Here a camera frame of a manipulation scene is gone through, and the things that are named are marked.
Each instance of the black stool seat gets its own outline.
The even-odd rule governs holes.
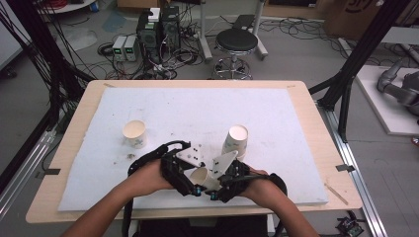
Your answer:
[[[253,50],[258,39],[251,33],[240,29],[228,29],[216,36],[217,44],[225,50],[244,52]]]

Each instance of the stool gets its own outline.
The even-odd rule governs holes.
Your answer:
[[[239,55],[246,55],[253,52],[258,45],[258,39],[246,30],[228,29],[216,36],[215,44],[221,51],[228,52],[231,57],[220,59],[215,65],[212,73],[224,79],[253,79],[250,74],[249,64],[237,58]]]

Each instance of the person's arm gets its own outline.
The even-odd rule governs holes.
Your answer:
[[[271,181],[254,180],[241,195],[272,210],[283,222],[289,236],[319,236],[295,204]]]
[[[115,186],[61,236],[103,236],[129,200],[167,189],[172,186],[160,175],[160,160],[150,162]]]

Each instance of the white paper cup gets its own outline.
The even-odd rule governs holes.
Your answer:
[[[200,185],[207,188],[207,191],[219,190],[219,180],[212,177],[209,169],[200,167],[192,172],[189,180],[194,185]]]
[[[222,153],[225,154],[233,150],[238,151],[237,159],[243,161],[246,155],[247,138],[249,132],[244,125],[234,125],[228,131],[228,135],[225,138],[224,144],[222,145]]]
[[[145,124],[141,120],[132,120],[126,124],[123,130],[124,137],[135,149],[141,149],[147,144]]]

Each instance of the white paper sheet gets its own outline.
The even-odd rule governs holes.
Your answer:
[[[146,124],[148,144],[136,150],[123,137],[132,119]],[[172,140],[201,144],[207,164],[221,153],[231,126],[249,130],[244,162],[280,175],[297,204],[323,204],[327,194],[285,89],[108,88],[70,171],[59,210],[86,210],[126,177],[129,165]],[[128,154],[135,154],[128,159]],[[139,197],[134,208],[254,205],[160,191]]]

